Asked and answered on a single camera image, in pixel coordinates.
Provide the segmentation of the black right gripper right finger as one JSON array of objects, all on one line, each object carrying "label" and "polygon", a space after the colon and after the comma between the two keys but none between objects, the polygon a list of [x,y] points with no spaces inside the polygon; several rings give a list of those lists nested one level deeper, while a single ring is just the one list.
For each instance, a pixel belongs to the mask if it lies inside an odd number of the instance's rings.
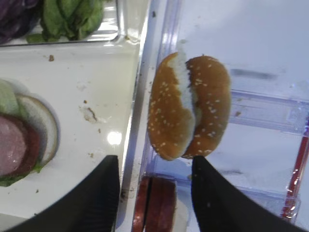
[{"label": "black right gripper right finger", "polygon": [[202,232],[301,232],[229,183],[204,156],[192,162],[191,198]]}]

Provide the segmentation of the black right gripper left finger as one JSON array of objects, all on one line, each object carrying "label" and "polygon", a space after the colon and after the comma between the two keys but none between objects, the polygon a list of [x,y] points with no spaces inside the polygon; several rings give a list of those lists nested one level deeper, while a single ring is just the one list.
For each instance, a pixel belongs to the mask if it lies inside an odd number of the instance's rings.
[{"label": "black right gripper left finger", "polygon": [[112,232],[120,197],[118,157],[107,155],[74,189],[11,232]]}]

